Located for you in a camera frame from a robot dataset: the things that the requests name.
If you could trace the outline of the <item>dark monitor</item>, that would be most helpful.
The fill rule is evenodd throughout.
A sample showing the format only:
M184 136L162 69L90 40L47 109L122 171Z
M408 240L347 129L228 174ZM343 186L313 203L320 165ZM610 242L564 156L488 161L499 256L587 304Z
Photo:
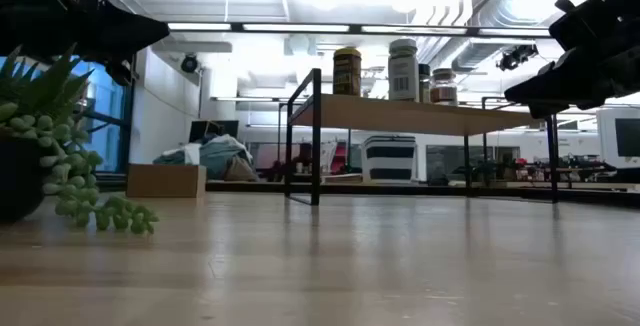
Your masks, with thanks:
M237 120L198 120L191 123L189 142L207 142L215 137L229 135L236 138L239 122Z

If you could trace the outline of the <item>yellow lid spice jar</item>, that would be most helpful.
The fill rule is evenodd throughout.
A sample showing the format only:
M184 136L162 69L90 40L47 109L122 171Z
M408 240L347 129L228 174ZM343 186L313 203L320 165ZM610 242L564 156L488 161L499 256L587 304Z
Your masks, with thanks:
M356 48L345 47L334 52L333 93L361 96L361 53Z

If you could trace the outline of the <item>long ceiling light strip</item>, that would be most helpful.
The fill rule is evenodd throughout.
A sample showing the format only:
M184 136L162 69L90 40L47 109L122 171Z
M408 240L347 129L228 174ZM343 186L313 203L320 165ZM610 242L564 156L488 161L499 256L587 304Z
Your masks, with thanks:
M300 23L203 23L170 22L173 32L235 33L305 33L305 34L371 34L446 37L550 38L546 28L501 28L479 26L418 26L366 24L300 24Z

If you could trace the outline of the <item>black lid spice jar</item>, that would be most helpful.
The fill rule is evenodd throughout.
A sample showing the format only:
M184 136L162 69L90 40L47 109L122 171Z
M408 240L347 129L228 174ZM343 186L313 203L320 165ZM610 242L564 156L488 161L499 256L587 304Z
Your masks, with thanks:
M431 68L428 64L418 65L419 76L419 88L420 88L420 102L430 102L430 81L431 81Z

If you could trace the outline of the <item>blue glass window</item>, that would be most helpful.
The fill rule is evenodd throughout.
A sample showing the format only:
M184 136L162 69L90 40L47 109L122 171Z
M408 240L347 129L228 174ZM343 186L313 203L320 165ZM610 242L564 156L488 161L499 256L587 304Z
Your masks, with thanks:
M125 105L128 89L116 83L106 68L98 63L81 61L72 70L76 76L91 72L81 105L87 111L82 128L89 134L83 147L95 151L102 164L99 172L119 172L122 169Z

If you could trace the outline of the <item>small cardboard box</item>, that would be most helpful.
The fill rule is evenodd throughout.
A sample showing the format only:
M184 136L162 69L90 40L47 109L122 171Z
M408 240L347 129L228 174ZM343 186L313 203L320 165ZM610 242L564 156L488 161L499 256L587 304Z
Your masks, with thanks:
M131 164L126 195L132 198L198 198L206 189L200 165Z

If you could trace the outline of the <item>white lid spice bottle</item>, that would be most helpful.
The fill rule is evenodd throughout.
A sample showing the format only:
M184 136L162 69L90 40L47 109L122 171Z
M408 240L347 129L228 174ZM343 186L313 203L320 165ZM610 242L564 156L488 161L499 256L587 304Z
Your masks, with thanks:
M389 45L389 99L416 102L419 99L417 46L413 39L401 38Z

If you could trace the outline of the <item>pile of cloths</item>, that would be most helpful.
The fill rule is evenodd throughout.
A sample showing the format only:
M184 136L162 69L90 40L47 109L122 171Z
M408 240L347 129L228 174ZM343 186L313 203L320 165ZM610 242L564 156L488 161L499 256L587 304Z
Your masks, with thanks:
M154 165L199 165L208 180L255 182L259 179L253 156L244 144L230 135L216 136L164 151Z

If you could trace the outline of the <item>cluttered workbench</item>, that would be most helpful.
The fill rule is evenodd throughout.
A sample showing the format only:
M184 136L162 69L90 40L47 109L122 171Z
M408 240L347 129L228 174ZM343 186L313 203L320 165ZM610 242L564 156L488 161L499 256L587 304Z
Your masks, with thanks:
M568 154L558 158L555 172L548 158L480 160L471 167L470 180L479 187L550 188L555 178L559 188L573 188L578 183L604 182L616 174L617 169L597 155Z

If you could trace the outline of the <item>white cabinet with screen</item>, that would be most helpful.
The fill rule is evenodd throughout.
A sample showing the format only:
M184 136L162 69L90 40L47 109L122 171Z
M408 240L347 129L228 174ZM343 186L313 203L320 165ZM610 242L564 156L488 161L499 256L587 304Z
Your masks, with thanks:
M640 108L609 108L597 112L600 155L617 169L640 168Z

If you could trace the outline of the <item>potted green succulent plant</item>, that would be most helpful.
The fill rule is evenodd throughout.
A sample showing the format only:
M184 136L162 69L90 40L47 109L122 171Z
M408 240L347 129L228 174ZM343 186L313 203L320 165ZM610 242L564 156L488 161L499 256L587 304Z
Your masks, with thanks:
M28 66L14 49L0 67L0 225L36 211L45 197L57 215L84 228L113 227L152 234L159 218L126 198L99 200L96 170L101 156L85 148L87 132L74 113L90 75L68 49L47 70Z

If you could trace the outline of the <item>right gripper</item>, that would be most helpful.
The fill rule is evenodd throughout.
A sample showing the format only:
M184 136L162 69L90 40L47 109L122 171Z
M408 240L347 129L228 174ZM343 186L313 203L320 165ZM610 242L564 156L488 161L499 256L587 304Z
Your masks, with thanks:
M556 63L504 92L529 104L534 119L569 105L602 105L607 98L640 91L640 0L557 0L563 15L550 35L564 49Z

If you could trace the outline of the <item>wooden shelf black metal frame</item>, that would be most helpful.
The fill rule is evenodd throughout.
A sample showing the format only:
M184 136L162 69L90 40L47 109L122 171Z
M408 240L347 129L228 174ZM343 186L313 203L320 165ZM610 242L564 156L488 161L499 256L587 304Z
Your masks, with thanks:
M463 139L465 186L462 194L478 194L472 186L469 138L491 132L529 126L536 120L530 115L503 110L487 110L407 101L389 101L349 95L324 94L322 74L313 68L303 79L286 103L286 141L284 195L292 195L292 143L293 127L312 129L311 186L308 205L320 204L321 186L321 131L323 127L356 129L396 133L458 136Z

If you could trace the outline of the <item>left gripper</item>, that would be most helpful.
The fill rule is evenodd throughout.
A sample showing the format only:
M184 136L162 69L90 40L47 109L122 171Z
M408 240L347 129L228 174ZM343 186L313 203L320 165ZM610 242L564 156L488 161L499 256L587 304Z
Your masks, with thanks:
M0 56L20 49L46 59L73 46L84 59L104 64L120 86L133 82L124 60L169 34L167 23L107 0L0 0Z

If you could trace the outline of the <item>small glass spice jar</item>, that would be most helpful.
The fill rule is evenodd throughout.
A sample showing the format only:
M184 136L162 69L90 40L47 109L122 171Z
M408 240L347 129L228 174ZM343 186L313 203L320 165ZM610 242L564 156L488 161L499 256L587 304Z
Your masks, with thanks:
M457 83L451 68L439 68L433 71L429 96L434 104L458 105Z

